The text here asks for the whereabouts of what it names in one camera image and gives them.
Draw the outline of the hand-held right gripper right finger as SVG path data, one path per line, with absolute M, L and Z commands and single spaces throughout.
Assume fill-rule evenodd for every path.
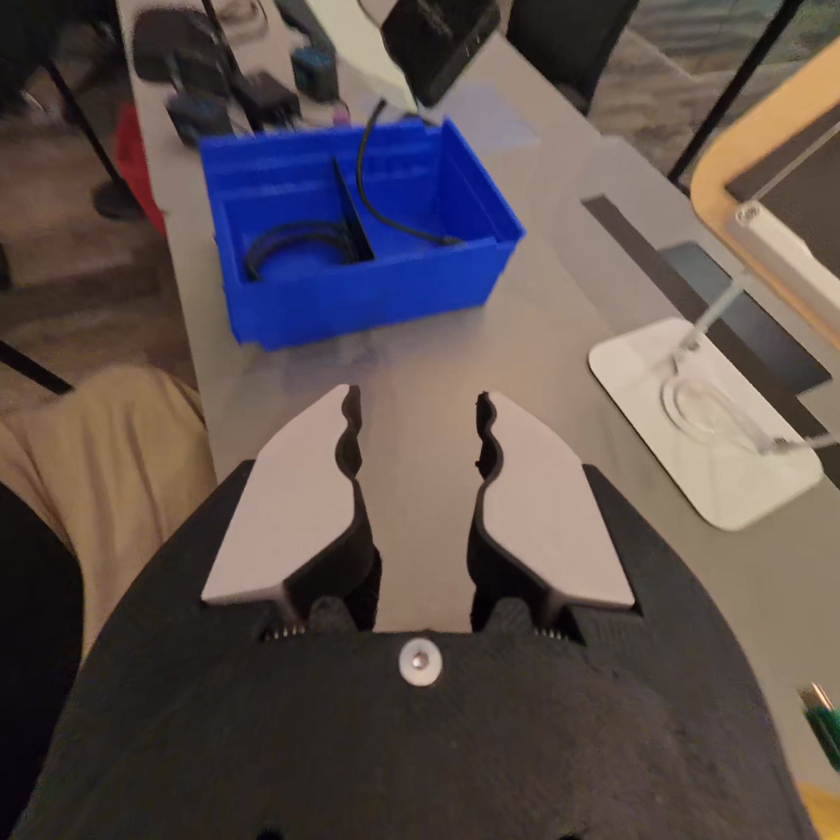
M 474 632 L 519 599 L 538 629 L 570 606 L 626 613 L 636 605 L 584 464 L 548 425 L 500 392 L 476 401 L 481 483 L 467 542 Z

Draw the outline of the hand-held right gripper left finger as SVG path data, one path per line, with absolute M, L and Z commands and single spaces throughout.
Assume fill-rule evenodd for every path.
M 361 389 L 338 385 L 259 451 L 206 578 L 208 606 L 271 602 L 302 626 L 323 597 L 375 625 L 382 558 L 358 474 Z

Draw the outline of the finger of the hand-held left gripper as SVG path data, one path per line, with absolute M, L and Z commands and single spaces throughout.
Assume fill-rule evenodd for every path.
M 419 113 L 406 77 L 388 54 L 380 26 L 356 1 L 308 1 L 308 7 L 344 65 L 362 76 L 379 99 Z

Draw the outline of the blue plastic bin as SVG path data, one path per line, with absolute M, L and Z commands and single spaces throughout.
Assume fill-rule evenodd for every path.
M 228 322 L 273 351 L 484 305 L 526 234 L 459 126 L 376 125 L 201 142 Z M 352 261 L 331 159 L 375 260 Z

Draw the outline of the blue and black box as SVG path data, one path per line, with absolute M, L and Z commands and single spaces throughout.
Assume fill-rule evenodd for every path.
M 292 74 L 299 92 L 317 104 L 340 100 L 340 84 L 334 55 L 327 50 L 306 45 L 290 53 Z

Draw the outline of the black power adapter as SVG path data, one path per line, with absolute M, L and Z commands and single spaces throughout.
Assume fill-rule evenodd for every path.
M 298 94 L 266 70 L 233 79 L 231 92 L 254 132 L 289 128 L 301 119 Z

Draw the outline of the black bin divider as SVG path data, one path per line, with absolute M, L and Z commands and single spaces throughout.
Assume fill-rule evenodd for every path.
M 340 163 L 336 157 L 332 157 L 331 165 L 333 180 L 335 181 L 339 195 L 343 229 L 350 243 L 350 249 L 353 255 L 352 261 L 355 263 L 373 261 L 375 260 L 375 252 L 364 230 L 361 216 L 354 204 L 348 183 L 343 176 Z

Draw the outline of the small black box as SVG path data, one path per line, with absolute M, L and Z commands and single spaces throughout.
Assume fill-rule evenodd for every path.
M 235 133 L 224 99 L 193 92 L 176 93 L 166 99 L 165 109 L 178 139 L 188 148 L 197 147 L 205 138 Z

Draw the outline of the person's tan trouser leg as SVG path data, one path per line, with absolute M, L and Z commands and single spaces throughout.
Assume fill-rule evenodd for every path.
M 145 566 L 217 487 L 198 391 L 149 365 L 110 367 L 3 416 L 1 478 L 79 563 L 83 658 Z

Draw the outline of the black office chair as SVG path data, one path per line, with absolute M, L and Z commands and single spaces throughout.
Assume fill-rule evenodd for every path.
M 515 1 L 508 43 L 583 116 L 638 1 Z

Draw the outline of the red container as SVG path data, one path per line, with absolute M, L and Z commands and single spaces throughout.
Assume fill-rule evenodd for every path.
M 139 115 L 133 104 L 124 103 L 120 106 L 113 133 L 113 152 L 118 172 L 140 205 L 143 215 L 158 234 L 166 238 L 165 220 L 151 190 Z

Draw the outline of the black floor stand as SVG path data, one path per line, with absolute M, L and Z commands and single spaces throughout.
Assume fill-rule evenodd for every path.
M 81 109 L 76 96 L 60 74 L 53 59 L 45 58 L 44 68 L 55 85 L 71 120 L 81 130 L 107 175 L 107 180 L 91 192 L 91 204 L 97 215 L 109 221 L 136 223 L 144 217 L 144 210 L 123 179 L 102 142 Z

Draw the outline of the black metal pole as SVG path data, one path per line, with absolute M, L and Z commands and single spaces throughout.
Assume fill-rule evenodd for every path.
M 751 81 L 757 69 L 760 68 L 776 42 L 782 37 L 782 34 L 788 28 L 803 4 L 804 1 L 780 2 L 775 14 L 764 28 L 761 36 L 756 40 L 727 86 L 713 103 L 685 149 L 682 150 L 676 162 L 671 166 L 666 178 L 668 182 L 677 186 L 685 195 L 688 194 L 688 188 L 681 182 L 683 174 L 697 158 L 711 135 L 714 134 L 731 106 L 740 97 L 743 89 Z

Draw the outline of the wooden-edged grey chair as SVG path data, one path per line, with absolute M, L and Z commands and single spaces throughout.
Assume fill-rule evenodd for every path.
M 838 73 L 837 38 L 717 136 L 700 157 L 689 188 L 692 208 L 704 227 L 763 288 L 780 299 L 834 350 L 839 349 L 837 318 L 823 316 L 806 297 L 777 277 L 733 236 L 731 220 L 737 204 L 726 186 L 838 104 Z

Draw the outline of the yellow object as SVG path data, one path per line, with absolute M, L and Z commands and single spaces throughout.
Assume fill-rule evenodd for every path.
M 839 796 L 808 782 L 795 784 L 818 837 L 839 839 Z

